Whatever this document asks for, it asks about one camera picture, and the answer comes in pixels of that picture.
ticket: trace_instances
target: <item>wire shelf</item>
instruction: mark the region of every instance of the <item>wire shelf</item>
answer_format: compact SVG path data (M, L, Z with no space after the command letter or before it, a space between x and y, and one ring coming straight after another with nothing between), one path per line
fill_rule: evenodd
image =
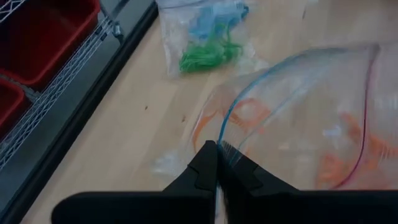
M0 142L0 170L2 170L8 160L17 152L28 135L47 114L58 97L101 45L104 38L112 32L112 29L113 22L108 17L103 19L96 26L95 31L79 46L78 50L63 66L44 92L35 99L30 109L3 141Z
M2 0L0 0L0 23L5 21L7 17L25 1L26 0L6 0L5 3L2 3Z

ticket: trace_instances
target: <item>green string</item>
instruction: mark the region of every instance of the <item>green string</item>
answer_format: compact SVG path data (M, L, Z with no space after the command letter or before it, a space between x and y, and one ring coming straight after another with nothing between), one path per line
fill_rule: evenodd
M205 72L236 59L242 54L243 48L232 43L229 26L226 29L227 38L209 38L204 45L190 42L180 60L180 71L185 73Z

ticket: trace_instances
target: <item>red bin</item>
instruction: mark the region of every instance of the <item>red bin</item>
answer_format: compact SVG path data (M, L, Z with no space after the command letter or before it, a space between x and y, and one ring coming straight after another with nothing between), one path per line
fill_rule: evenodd
M30 102L24 91L0 78L0 140L18 121Z
M28 0L0 25L0 73L41 91L98 22L98 0Z

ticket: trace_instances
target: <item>ziplock bag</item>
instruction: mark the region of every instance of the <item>ziplock bag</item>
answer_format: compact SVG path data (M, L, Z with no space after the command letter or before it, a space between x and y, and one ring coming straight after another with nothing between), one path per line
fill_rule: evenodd
M398 168L398 44L304 51L219 86L180 154L215 140L288 184L394 189Z
M243 22L250 7L243 0L157 0L157 4L169 77L226 64L244 67L253 58Z

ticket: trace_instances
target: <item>wooden surface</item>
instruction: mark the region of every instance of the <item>wooden surface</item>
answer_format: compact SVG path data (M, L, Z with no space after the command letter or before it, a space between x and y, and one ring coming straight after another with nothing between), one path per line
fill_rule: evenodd
M398 37L398 1L258 0L246 24L257 56L275 64L318 45ZM168 80L159 20L87 122L23 223L49 223L61 199L94 190L160 190L154 159L180 146L229 71Z

